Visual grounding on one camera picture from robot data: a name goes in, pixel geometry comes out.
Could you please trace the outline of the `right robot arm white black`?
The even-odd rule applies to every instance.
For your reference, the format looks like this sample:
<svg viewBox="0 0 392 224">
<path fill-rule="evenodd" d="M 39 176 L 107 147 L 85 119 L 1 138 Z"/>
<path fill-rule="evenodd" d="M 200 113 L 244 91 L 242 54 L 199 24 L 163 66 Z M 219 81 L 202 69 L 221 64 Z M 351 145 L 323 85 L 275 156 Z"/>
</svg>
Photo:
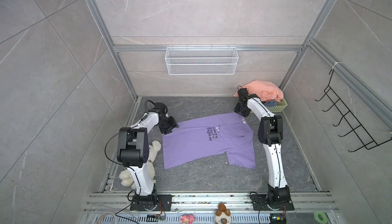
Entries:
<svg viewBox="0 0 392 224">
<path fill-rule="evenodd" d="M 283 118 L 272 113 L 256 94 L 238 86 L 239 101 L 234 111 L 243 117 L 253 112 L 259 119 L 257 137 L 262 144 L 268 166 L 268 192 L 261 207 L 271 210 L 285 208 L 291 202 L 290 188 L 284 174 L 281 146 L 283 140 Z"/>
</svg>

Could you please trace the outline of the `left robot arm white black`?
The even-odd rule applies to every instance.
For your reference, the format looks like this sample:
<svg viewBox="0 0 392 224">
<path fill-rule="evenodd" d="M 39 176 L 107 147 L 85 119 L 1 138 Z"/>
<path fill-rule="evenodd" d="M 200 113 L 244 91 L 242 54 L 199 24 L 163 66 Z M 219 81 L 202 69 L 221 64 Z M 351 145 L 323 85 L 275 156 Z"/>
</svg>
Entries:
<svg viewBox="0 0 392 224">
<path fill-rule="evenodd" d="M 134 125 L 124 127 L 118 133 L 117 161 L 130 173 L 135 193 L 131 201 L 131 210 L 158 211 L 164 205 L 170 204 L 171 195 L 157 194 L 155 183 L 150 177 L 148 158 L 150 156 L 148 133 L 158 126 L 161 133 L 167 135 L 178 125 L 172 116 L 167 114 L 168 108 L 162 102 L 152 102 L 154 105 Z"/>
</svg>

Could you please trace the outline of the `purple t shirt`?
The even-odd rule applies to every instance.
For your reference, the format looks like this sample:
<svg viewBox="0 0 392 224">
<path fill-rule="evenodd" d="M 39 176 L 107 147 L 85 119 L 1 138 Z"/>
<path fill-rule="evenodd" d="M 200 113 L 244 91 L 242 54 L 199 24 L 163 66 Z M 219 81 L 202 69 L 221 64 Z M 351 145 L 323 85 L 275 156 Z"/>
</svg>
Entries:
<svg viewBox="0 0 392 224">
<path fill-rule="evenodd" d="M 225 153 L 229 164 L 253 169 L 253 135 L 245 118 L 237 113 L 180 122 L 171 133 L 162 136 L 164 168 Z"/>
</svg>

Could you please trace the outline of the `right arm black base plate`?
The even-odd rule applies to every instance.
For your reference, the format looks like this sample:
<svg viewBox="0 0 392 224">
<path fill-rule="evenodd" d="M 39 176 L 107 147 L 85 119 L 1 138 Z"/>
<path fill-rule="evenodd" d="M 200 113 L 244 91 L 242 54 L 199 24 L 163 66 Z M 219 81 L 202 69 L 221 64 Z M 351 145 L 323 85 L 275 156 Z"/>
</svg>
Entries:
<svg viewBox="0 0 392 224">
<path fill-rule="evenodd" d="M 268 194 L 251 192 L 249 198 L 255 211 L 294 211 L 292 200 L 281 197 L 274 197 Z"/>
</svg>

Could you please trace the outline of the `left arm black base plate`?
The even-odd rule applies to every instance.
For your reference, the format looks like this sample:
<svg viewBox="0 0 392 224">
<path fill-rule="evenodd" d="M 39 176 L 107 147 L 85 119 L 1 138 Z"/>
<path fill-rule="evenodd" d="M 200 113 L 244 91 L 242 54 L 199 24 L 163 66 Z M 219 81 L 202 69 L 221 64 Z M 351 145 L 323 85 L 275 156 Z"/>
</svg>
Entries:
<svg viewBox="0 0 392 224">
<path fill-rule="evenodd" d="M 173 196 L 170 194 L 135 195 L 131 200 L 131 211 L 170 211 Z"/>
</svg>

